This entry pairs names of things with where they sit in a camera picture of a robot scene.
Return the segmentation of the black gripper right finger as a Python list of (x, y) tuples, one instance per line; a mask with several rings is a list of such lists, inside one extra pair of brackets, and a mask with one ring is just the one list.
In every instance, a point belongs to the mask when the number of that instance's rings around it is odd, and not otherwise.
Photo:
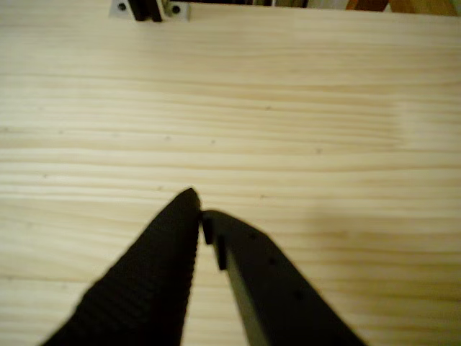
[(264, 232), (216, 210), (203, 213), (203, 231), (250, 345), (363, 345)]

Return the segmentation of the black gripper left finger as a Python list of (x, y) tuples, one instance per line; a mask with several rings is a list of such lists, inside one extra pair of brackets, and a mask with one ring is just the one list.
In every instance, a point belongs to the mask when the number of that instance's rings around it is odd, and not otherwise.
[(200, 200), (179, 193), (83, 295), (46, 345), (180, 345), (192, 287)]

